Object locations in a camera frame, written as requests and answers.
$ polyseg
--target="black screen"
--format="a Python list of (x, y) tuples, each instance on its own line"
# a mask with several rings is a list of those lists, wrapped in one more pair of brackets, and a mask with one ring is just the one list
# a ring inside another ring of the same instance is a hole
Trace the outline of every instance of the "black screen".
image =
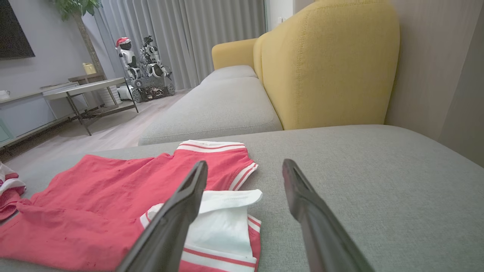
[(8, 0), (0, 0), (0, 59), (35, 57)]

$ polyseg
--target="robot toy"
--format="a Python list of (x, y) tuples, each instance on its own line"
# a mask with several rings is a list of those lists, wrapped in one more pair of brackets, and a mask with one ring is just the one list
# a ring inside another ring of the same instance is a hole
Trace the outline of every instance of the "robot toy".
[(131, 80), (141, 78), (141, 70), (138, 67), (135, 53), (131, 51), (131, 40), (128, 37), (118, 39), (116, 49), (128, 77)]
[(146, 65), (148, 76), (168, 77), (171, 80), (172, 72), (168, 72), (166, 67), (161, 63), (160, 53), (156, 46), (150, 45), (153, 41), (151, 35), (143, 39), (143, 48), (140, 49), (143, 62)]
[(129, 38), (123, 37), (116, 42), (116, 49), (124, 71), (131, 79), (133, 99), (138, 103), (175, 94), (173, 84), (170, 83), (166, 86), (164, 79), (167, 77), (171, 80), (173, 73), (169, 67), (161, 63), (158, 48), (150, 45), (152, 41), (151, 35), (143, 39), (143, 47), (140, 49), (140, 65), (138, 65), (134, 52), (131, 51)]

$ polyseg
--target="santa hat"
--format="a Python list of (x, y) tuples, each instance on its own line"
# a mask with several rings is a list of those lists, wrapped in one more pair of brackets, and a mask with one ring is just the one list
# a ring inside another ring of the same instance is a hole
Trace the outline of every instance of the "santa hat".
[(131, 40), (128, 37), (119, 38), (118, 41), (116, 42), (116, 48), (118, 48), (120, 45), (125, 45), (130, 42)]

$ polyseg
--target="plant stem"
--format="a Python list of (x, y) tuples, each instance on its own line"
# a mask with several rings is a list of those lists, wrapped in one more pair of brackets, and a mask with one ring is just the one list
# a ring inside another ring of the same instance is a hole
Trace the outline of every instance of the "plant stem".
[(77, 27), (79, 28), (79, 31), (81, 32), (82, 39), (84, 40), (84, 43), (86, 44), (86, 48), (89, 52), (89, 55), (91, 56), (92, 64), (96, 68), (96, 72), (102, 73), (104, 75), (104, 70), (103, 67), (101, 66), (101, 63), (99, 62), (99, 58), (97, 57), (96, 50), (94, 49), (94, 45), (92, 44), (91, 38), (89, 37), (89, 34), (86, 30), (86, 25), (84, 25), (84, 22), (82, 21), (82, 16), (80, 13), (74, 13), (72, 14), (72, 17), (74, 17), (74, 20), (77, 23)]

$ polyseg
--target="seat cushion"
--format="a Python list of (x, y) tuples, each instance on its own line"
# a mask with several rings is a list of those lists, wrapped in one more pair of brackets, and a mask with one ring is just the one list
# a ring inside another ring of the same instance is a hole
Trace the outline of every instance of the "seat cushion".
[(256, 77), (200, 84), (160, 114), (139, 145), (282, 130)]
[[(261, 272), (308, 271), (300, 225), (287, 206), (282, 161), (296, 161), (375, 271), (484, 271), (484, 168), (418, 133), (385, 125), (277, 131), (211, 139), (243, 142), (259, 164), (241, 190), (260, 189)], [(134, 159), (166, 143), (93, 154)], [(25, 197), (44, 190), (75, 155), (19, 173)], [(49, 271), (0, 259), (3, 272)]]
[(217, 69), (208, 75), (201, 84), (213, 82), (216, 80), (241, 78), (241, 77), (255, 77), (256, 73), (249, 65), (236, 65)]

